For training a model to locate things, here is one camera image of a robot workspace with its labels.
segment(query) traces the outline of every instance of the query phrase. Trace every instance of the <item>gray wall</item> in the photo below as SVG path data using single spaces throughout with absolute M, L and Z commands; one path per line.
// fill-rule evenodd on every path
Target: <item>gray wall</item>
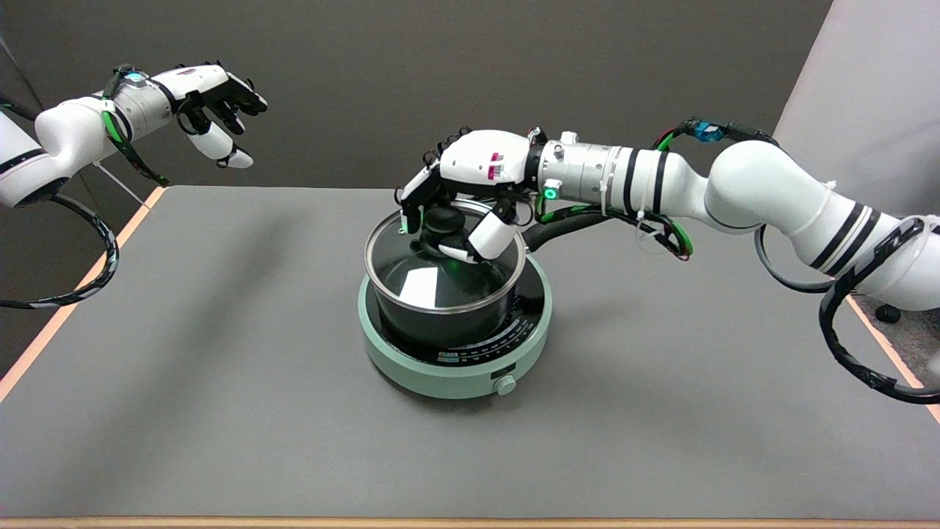
M 776 136 L 839 193 L 940 213 L 940 2 L 837 0 Z
M 773 129 L 830 4 L 0 1 L 0 33 L 45 101 L 101 89 L 123 62 L 159 72 L 221 59 L 256 82 L 271 110 L 246 121 L 240 143 L 257 165 L 220 171 L 167 127 L 137 148 L 174 182 L 333 187 L 402 184 L 425 150 L 462 125 L 521 132 L 538 124 L 553 135 L 570 129 L 585 141 L 643 146 L 694 113 Z M 679 149 L 703 171 L 715 152 Z M 123 160 L 106 166 L 138 195 L 149 192 Z M 136 204 L 101 175 L 86 176 L 106 218 L 123 225 Z M 3 248 L 19 252 L 22 269 L 46 263 L 61 273 L 5 276 L 3 294 L 14 284 L 71 285 L 86 270 L 61 260 L 97 255 L 93 241 L 78 244 L 83 227 L 48 213 L 4 213 L 21 229 Z M 48 235 L 53 226 L 75 232 L 75 243 Z M 7 328 L 24 317 L 0 313 Z M 22 350 L 32 332 L 6 339 L 3 352 Z

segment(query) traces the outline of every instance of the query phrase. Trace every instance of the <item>table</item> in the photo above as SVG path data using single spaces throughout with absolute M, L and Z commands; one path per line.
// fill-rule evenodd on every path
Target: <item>table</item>
M 393 387 L 356 319 L 391 193 L 168 189 L 0 405 L 4 516 L 940 520 L 937 421 L 696 223 L 688 263 L 617 222 L 540 249 L 553 326 L 513 393 Z

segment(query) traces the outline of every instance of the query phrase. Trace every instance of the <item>black pot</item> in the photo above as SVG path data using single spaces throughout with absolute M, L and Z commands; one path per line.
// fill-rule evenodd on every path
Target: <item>black pot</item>
M 455 200 L 466 216 L 463 232 L 489 208 Z M 505 321 L 515 282 L 525 267 L 525 242 L 516 234 L 496 259 L 469 264 L 429 248 L 422 233 L 399 229 L 398 213 L 386 218 L 366 244 L 366 269 L 381 317 L 400 338 L 427 347 L 450 349 L 485 340 Z

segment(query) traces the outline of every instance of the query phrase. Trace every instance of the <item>black cable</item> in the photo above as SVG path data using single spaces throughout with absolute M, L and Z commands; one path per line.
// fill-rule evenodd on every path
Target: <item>black cable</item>
M 760 263 L 764 266 L 764 268 L 767 269 L 770 275 L 773 276 L 775 280 L 777 280 L 777 282 L 791 290 L 795 290 L 796 292 L 803 294 L 825 294 L 830 288 L 832 288 L 834 284 L 836 284 L 836 280 L 801 283 L 784 278 L 779 272 L 774 270 L 773 265 L 770 263 L 770 258 L 767 257 L 767 248 L 764 246 L 763 242 L 763 236 L 766 230 L 767 225 L 764 224 L 760 226 L 756 232 L 754 232 L 754 247 L 757 249 Z
M 545 214 L 539 218 L 539 223 L 552 224 L 555 222 L 565 222 L 567 219 L 578 216 L 594 216 L 596 221 L 579 223 L 578 225 L 581 227 L 577 229 L 558 230 L 556 232 L 559 235 L 571 233 L 594 226 L 609 218 L 615 218 L 630 224 L 641 232 L 651 235 L 660 246 L 666 248 L 669 253 L 672 253 L 682 261 L 688 261 L 693 252 L 692 242 L 688 235 L 685 234 L 685 231 L 683 231 L 678 224 L 673 222 L 671 218 L 665 215 L 646 213 L 641 220 L 636 215 L 627 214 L 616 209 L 607 208 L 606 212 L 602 212 L 601 206 L 599 205 L 576 205 Z M 660 229 L 651 226 L 651 224 L 658 224 Z
M 120 259 L 120 249 L 118 248 L 118 238 L 114 232 L 97 214 L 86 208 L 80 202 L 70 199 L 65 195 L 54 195 L 49 199 L 52 202 L 63 205 L 80 216 L 95 228 L 98 236 L 104 241 L 104 268 L 98 276 L 88 284 L 83 285 L 68 294 L 61 296 L 43 297 L 33 301 L 10 301 L 0 300 L 0 307 L 8 309 L 54 309 L 65 307 L 73 303 L 78 303 L 97 294 L 104 285 L 114 278 L 118 270 L 118 261 Z
M 0 106 L 3 106 L 5 109 L 27 121 L 35 121 L 39 116 L 39 113 L 35 110 L 16 103 L 3 92 L 0 92 Z
M 833 320 L 842 301 L 859 283 L 883 265 L 891 255 L 916 240 L 918 235 L 927 236 L 924 233 L 925 226 L 924 221 L 916 217 L 900 222 L 873 249 L 866 252 L 855 265 L 836 280 L 836 283 L 822 297 L 819 310 L 822 336 L 839 365 L 876 392 L 901 402 L 919 405 L 940 404 L 940 388 L 912 388 L 900 384 L 895 378 L 866 367 L 839 343 L 838 335 L 833 329 Z
M 124 78 L 131 73 L 140 73 L 140 71 L 130 64 L 123 64 L 115 68 L 114 75 L 104 86 L 104 91 L 102 92 L 102 101 L 111 102 L 114 100 L 114 97 L 118 94 L 118 90 L 124 83 Z M 164 175 L 154 172 L 147 166 L 147 164 L 144 163 L 144 160 L 141 159 L 140 154 L 138 154 L 137 150 L 135 150 L 131 145 L 130 140 L 124 134 L 124 131 L 121 130 L 120 125 L 118 125 L 118 118 L 115 117 L 114 114 L 108 110 L 103 110 L 102 119 L 104 120 L 104 128 L 108 139 L 111 140 L 111 143 L 115 146 L 115 148 L 124 155 L 124 158 L 127 159 L 128 163 L 131 164 L 131 167 L 133 167 L 137 173 L 139 173 L 144 178 L 157 183 L 160 187 L 167 187 L 170 185 L 169 180 L 167 180 Z

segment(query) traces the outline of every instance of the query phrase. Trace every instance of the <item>white wall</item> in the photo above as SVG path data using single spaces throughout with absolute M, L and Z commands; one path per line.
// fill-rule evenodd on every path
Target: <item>white wall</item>
M 940 213 L 940 1 L 836 0 L 775 130 L 818 180 Z

